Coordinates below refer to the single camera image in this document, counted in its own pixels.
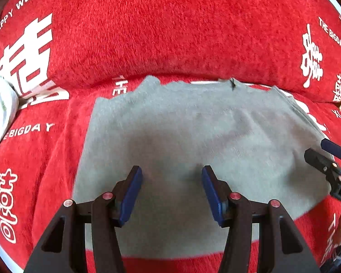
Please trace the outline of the grey knit sweater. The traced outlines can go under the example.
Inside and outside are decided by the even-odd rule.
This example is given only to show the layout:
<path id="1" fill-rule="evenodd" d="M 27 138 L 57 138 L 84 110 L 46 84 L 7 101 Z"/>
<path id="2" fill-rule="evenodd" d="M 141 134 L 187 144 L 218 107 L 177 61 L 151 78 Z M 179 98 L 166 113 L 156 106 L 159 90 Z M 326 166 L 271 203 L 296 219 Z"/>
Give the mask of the grey knit sweater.
<path id="1" fill-rule="evenodd" d="M 138 165 L 144 180 L 130 221 L 118 231 L 124 256 L 187 258 L 222 251 L 201 182 L 206 165 L 249 200 L 280 200 L 296 219 L 329 193 L 304 152 L 324 135 L 292 96 L 238 81 L 161 84 L 98 98 L 75 177 L 73 199 L 111 190 Z"/>

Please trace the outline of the red folded quilt roll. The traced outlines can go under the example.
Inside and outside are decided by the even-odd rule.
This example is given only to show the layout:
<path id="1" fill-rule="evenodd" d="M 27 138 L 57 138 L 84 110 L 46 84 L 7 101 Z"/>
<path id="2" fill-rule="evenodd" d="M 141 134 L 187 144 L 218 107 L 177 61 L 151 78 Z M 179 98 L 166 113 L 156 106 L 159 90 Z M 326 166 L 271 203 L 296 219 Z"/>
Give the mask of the red folded quilt roll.
<path id="1" fill-rule="evenodd" d="M 9 0 L 0 68 L 24 96 L 161 75 L 337 102 L 341 19 L 328 0 Z"/>

